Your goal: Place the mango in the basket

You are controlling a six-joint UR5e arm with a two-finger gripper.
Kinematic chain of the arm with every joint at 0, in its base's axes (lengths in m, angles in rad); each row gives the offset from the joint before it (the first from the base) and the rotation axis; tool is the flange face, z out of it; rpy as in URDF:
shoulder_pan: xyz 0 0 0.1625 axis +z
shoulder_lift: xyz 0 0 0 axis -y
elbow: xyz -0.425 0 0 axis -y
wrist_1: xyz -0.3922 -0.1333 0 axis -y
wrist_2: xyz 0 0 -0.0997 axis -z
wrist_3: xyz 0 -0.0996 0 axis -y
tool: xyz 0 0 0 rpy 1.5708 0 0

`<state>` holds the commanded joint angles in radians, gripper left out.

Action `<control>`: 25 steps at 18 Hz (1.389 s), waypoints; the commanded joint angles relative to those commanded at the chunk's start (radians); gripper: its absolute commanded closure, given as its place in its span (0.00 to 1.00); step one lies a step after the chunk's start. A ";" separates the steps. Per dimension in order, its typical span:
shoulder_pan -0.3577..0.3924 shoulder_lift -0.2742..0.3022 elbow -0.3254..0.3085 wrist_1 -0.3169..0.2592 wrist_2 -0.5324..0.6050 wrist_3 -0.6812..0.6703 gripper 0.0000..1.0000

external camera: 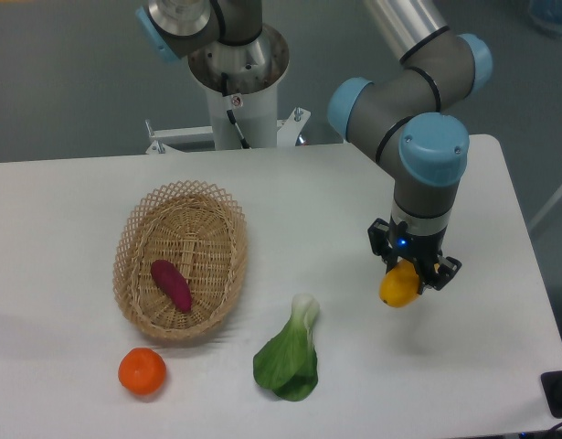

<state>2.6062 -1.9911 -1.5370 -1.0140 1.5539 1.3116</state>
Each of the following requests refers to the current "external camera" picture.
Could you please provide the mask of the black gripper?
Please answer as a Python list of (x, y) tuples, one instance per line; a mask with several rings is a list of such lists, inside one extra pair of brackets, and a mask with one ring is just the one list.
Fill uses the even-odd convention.
[(416, 263), (422, 295), (425, 289), (440, 291), (461, 269), (459, 260), (441, 256), (446, 229), (446, 215), (427, 219), (392, 214), (389, 224), (376, 219), (367, 233), (372, 253), (386, 265), (386, 273), (399, 258)]

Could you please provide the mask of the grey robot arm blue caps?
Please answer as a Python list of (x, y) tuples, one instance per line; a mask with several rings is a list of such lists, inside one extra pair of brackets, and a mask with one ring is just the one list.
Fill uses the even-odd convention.
[[(440, 290), (461, 269), (441, 245), (470, 145), (445, 110), (490, 79), (492, 54), (476, 36), (454, 34), (430, 1), (369, 1), (366, 8), (402, 70), (383, 84), (346, 80), (327, 119), (394, 180), (389, 218), (368, 231), (372, 252), (387, 274), (408, 268), (415, 294)], [(263, 22), (261, 2), (149, 1), (135, 14), (159, 56), (186, 59), (212, 100), (217, 148), (276, 145), (276, 108), (259, 97), (283, 78), (289, 50)]]

